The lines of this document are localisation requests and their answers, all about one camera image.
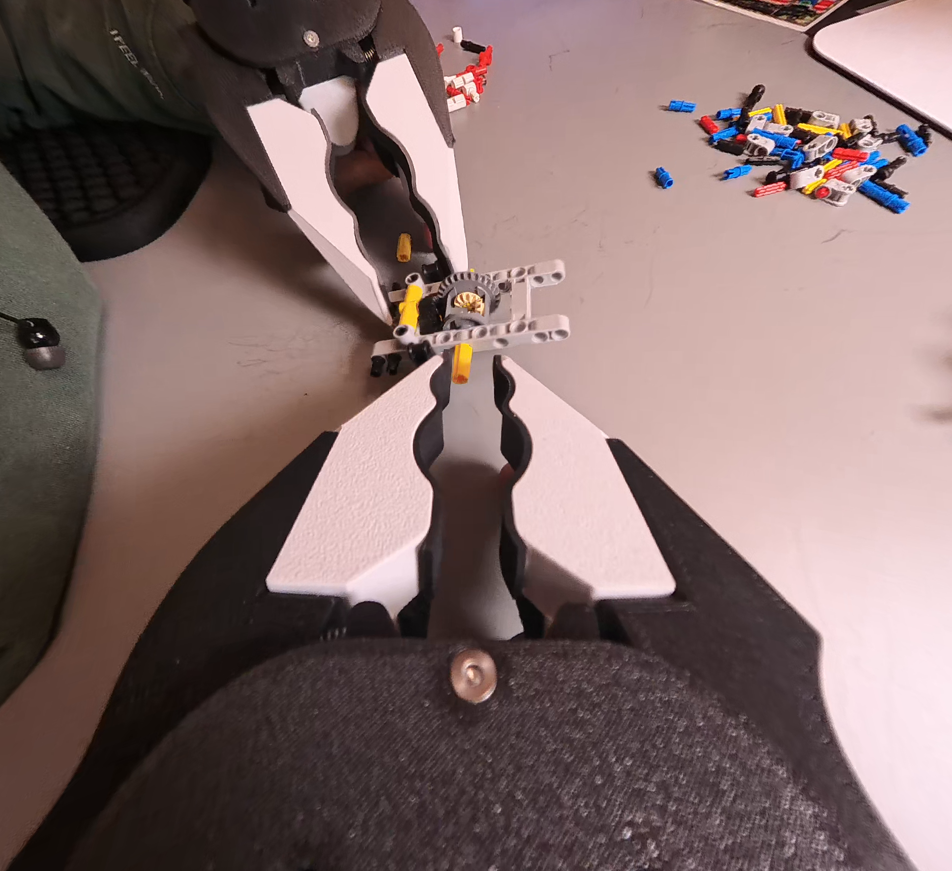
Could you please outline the grey lego frame assembly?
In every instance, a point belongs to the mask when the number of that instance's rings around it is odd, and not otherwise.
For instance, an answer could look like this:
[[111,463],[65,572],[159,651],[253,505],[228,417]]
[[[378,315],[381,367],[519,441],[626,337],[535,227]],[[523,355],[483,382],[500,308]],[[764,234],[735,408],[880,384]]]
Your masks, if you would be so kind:
[[568,317],[532,311],[534,291],[564,282],[560,258],[490,272],[461,270],[426,281],[436,274],[433,264],[392,285],[388,299],[396,324],[371,351],[370,377],[395,376],[462,345],[473,353],[501,351],[570,335]]

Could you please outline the black hoodie drawstring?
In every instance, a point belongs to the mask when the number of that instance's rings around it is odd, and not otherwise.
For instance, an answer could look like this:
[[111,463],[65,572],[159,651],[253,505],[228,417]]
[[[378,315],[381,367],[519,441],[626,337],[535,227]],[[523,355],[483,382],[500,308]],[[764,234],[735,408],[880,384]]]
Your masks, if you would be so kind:
[[1,319],[12,325],[17,343],[31,368],[50,371],[65,365],[65,349],[55,326],[43,317],[14,317],[1,312]]

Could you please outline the person's left forearm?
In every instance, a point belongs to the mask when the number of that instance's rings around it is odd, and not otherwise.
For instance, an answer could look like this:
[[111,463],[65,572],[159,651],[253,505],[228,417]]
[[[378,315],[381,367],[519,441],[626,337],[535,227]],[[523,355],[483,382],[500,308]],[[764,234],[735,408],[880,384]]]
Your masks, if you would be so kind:
[[183,0],[1,0],[1,134],[92,117],[213,135]]

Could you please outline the person's green sweatshirt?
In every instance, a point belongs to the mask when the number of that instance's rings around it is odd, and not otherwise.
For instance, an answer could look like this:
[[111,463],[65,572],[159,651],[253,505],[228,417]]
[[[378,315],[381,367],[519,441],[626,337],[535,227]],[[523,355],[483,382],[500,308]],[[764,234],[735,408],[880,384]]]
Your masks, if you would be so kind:
[[89,506],[98,446],[101,301],[52,223],[1,171],[1,304],[59,332],[65,365],[1,338],[1,700],[52,641]]

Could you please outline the person's left hand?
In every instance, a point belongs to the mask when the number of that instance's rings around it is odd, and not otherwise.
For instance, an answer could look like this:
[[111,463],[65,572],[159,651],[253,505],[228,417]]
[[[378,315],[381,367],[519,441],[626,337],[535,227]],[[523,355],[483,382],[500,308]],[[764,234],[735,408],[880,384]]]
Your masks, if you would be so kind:
[[334,163],[332,178],[342,198],[393,179],[394,172],[373,150],[354,149],[339,156]]

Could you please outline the pile of red white pieces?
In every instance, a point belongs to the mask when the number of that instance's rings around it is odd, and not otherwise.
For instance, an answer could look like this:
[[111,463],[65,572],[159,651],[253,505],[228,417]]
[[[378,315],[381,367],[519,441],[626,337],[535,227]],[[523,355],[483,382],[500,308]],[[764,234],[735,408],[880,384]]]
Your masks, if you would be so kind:
[[494,46],[472,40],[461,26],[454,25],[446,42],[438,42],[435,47],[441,62],[449,51],[449,65],[456,68],[446,70],[443,77],[449,114],[479,104],[493,65]]

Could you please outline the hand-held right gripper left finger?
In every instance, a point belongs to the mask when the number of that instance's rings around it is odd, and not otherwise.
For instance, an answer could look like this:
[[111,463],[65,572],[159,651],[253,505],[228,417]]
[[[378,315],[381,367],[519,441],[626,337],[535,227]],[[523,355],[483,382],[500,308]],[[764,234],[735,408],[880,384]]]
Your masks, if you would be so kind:
[[272,593],[401,610],[433,595],[440,520],[430,469],[443,451],[451,361],[431,358],[335,433],[267,576]]

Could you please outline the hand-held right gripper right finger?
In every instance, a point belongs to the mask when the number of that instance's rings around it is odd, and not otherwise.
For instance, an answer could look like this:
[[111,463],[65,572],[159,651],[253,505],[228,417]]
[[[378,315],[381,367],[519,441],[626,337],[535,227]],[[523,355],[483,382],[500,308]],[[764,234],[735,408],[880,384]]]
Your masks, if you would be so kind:
[[608,436],[510,357],[493,360],[493,394],[511,470],[500,558],[513,599],[556,613],[673,594]]

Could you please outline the pile of mixed lego pieces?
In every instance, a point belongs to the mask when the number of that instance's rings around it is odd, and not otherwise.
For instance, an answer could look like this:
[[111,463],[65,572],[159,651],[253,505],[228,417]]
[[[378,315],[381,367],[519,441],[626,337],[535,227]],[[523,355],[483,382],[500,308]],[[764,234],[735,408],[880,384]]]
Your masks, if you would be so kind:
[[887,127],[872,114],[844,119],[836,113],[765,104],[754,85],[739,106],[698,113],[708,146],[731,158],[725,182],[749,185],[751,198],[796,194],[834,208],[861,197],[891,215],[911,208],[896,175],[928,154],[938,138],[934,124]]

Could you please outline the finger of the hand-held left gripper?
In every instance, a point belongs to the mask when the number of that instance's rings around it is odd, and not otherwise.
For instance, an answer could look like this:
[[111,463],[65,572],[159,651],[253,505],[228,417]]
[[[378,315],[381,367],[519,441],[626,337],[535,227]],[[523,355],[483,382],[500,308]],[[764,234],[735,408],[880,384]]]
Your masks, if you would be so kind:
[[377,272],[366,257],[354,213],[331,179],[331,140],[315,112],[280,99],[247,109],[290,204],[288,214],[357,300],[383,324],[393,319]]
[[359,85],[359,103],[374,146],[395,164],[412,208],[430,234],[442,274],[469,270],[453,143],[409,54],[377,60]]

